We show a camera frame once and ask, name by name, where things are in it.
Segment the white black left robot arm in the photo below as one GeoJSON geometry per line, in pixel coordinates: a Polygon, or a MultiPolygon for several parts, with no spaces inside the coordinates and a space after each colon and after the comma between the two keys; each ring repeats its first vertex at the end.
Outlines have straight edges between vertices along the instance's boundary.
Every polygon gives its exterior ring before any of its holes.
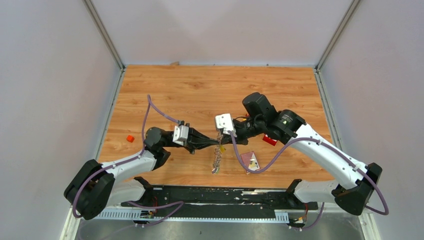
{"type": "Polygon", "coordinates": [[[106,207],[124,202],[149,206],[153,193],[138,175],[162,167],[171,153],[167,148],[184,148],[190,154],[220,145],[193,127],[178,125],[173,131],[158,127],[147,130],[142,150],[119,160],[99,163],[95,159],[83,164],[64,191],[75,218],[91,220],[106,207]]]}

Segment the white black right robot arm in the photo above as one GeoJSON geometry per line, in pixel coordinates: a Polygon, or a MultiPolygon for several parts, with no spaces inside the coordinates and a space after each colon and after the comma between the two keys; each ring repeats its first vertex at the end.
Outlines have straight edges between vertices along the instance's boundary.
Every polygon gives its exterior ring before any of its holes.
{"type": "Polygon", "coordinates": [[[242,100],[248,116],[237,120],[229,113],[215,116],[215,127],[223,134],[221,144],[232,144],[235,153],[238,145],[261,134],[283,144],[281,150],[255,174],[270,168],[289,147],[303,153],[333,176],[330,181],[295,179],[287,188],[286,204],[292,209],[310,202],[338,205],[345,212],[360,216],[364,209],[388,215],[389,208],[377,184],[382,168],[376,163],[357,160],[318,134],[310,124],[295,112],[277,111],[264,94],[251,93],[242,100]]]}

